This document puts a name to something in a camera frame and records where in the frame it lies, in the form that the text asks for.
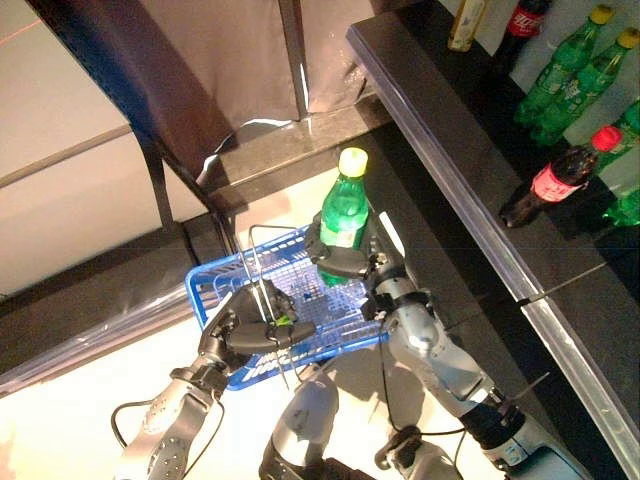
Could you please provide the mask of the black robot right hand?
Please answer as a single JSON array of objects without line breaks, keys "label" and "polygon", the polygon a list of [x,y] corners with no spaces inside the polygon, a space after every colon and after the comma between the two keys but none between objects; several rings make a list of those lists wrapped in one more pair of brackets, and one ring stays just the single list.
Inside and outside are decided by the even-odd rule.
[{"label": "black robot right hand", "polygon": [[320,239],[321,213],[318,212],[304,237],[304,247],[319,270],[333,276],[363,280],[368,290],[392,278],[407,278],[404,255],[396,248],[395,230],[386,228],[386,213],[372,209],[364,227],[360,246],[345,248],[330,246]]}]

